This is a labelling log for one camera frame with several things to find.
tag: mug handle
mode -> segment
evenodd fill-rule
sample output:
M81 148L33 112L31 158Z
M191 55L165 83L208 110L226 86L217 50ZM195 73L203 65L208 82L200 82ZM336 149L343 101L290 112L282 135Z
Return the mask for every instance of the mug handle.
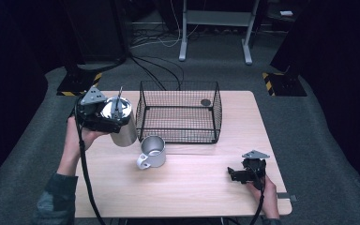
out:
M139 158L137 158L137 166L142 170L147 169L148 167L150 167L151 164L146 162L147 159L148 159L148 156L146 156L145 154L141 154L139 156Z

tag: wire mesh basket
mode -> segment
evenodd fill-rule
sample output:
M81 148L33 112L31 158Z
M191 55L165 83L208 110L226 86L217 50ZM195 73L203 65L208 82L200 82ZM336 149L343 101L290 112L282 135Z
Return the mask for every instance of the wire mesh basket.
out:
M136 112L139 141L217 143L222 107L217 82L141 82Z

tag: wooden table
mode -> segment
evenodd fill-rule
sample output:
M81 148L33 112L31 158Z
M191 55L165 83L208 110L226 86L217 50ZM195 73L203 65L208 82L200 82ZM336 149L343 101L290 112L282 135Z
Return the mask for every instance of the wooden table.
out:
M113 97L117 92L103 92ZM97 208L104 218L171 218L252 216L258 204L227 167L244 170L242 155L257 150L270 156L266 171L286 192L256 100L249 91L220 91L223 120L218 143L167 143L167 159L159 168L140 170L136 160L140 142L116 146L109 135L99 137L86 152ZM124 91L137 107L139 92ZM77 218L95 217L89 202L82 166L77 175ZM289 199L278 199L281 215L292 211Z

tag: hand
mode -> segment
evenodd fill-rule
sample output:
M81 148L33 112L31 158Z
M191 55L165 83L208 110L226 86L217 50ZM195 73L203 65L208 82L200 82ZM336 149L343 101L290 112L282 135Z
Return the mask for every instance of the hand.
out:
M262 210L264 211L267 218L279 218L277 186L270 180L267 175L262 180L265 183L262 183L265 186ZM253 197L258 203L260 201L262 193L253 186L253 183L247 183L247 189L252 192Z
M80 152L80 139L77 130L77 124L73 116L67 120L67 134L64 144L63 156L61 157L60 165L57 169L57 173L62 175L74 176L78 161L81 157ZM92 131L87 128L82 129L82 139L84 141L85 150L87 150L93 143L93 141L101 135L107 133Z

